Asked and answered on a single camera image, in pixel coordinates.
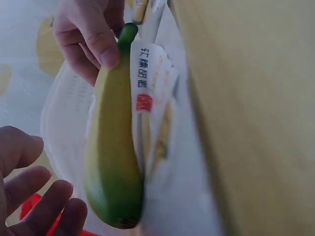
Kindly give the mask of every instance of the green banana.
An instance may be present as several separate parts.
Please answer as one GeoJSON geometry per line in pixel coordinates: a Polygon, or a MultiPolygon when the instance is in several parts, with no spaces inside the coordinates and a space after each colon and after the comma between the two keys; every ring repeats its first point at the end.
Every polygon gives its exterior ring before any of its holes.
{"type": "Polygon", "coordinates": [[[138,32],[125,24],[118,40],[121,61],[101,68],[84,156],[84,187],[96,215],[119,229],[134,228],[142,213],[143,178],[131,135],[130,46],[138,32]]]}

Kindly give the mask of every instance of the red object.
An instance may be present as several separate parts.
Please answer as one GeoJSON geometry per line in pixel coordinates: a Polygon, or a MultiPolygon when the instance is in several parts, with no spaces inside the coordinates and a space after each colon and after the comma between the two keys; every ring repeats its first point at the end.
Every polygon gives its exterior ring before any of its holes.
{"type": "Polygon", "coordinates": [[[152,108],[152,98],[147,94],[139,94],[137,96],[137,111],[150,112],[152,108]]]}
{"type": "MultiPolygon", "coordinates": [[[[22,220],[28,214],[28,212],[30,212],[30,210],[39,202],[40,199],[41,199],[41,196],[36,193],[22,204],[20,220],[22,220]]],[[[53,234],[55,228],[57,227],[59,223],[60,217],[61,217],[61,213],[56,219],[56,221],[54,222],[53,226],[50,228],[49,232],[47,233],[47,236],[51,236],[53,234]]],[[[95,234],[92,234],[83,230],[81,233],[81,236],[98,236],[98,235],[95,235],[95,234]]]]}

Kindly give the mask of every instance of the red stamp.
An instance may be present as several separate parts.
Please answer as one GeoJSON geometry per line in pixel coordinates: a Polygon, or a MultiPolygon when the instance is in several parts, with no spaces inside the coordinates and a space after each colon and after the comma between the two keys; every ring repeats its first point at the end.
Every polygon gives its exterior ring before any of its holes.
{"type": "Polygon", "coordinates": [[[152,108],[153,99],[147,94],[138,94],[137,96],[137,111],[147,111],[150,112],[152,108]]]}

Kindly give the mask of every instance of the hand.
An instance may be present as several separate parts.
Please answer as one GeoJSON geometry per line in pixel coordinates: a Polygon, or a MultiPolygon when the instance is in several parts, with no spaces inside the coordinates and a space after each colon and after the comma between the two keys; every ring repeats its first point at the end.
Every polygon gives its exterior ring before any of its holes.
{"type": "Polygon", "coordinates": [[[64,208],[55,236],[79,235],[82,231],[87,207],[80,199],[69,198],[73,188],[70,183],[58,180],[52,184],[32,211],[18,224],[7,227],[6,218],[20,204],[41,189],[50,179],[45,167],[29,168],[16,177],[3,181],[15,168],[33,163],[42,153],[40,137],[29,136],[14,127],[0,128],[0,235],[34,236],[46,235],[64,208]]]}
{"type": "Polygon", "coordinates": [[[70,67],[92,86],[101,65],[113,69],[119,63],[114,35],[124,26],[124,6],[124,0],[60,0],[55,38],[70,67]]]}

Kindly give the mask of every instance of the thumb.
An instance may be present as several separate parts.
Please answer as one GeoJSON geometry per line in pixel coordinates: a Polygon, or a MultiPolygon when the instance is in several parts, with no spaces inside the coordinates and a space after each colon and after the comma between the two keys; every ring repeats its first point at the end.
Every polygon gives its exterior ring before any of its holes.
{"type": "Polygon", "coordinates": [[[115,68],[120,60],[114,35],[108,26],[101,7],[88,6],[82,15],[76,15],[72,22],[82,33],[82,36],[97,61],[108,69],[115,68]]]}

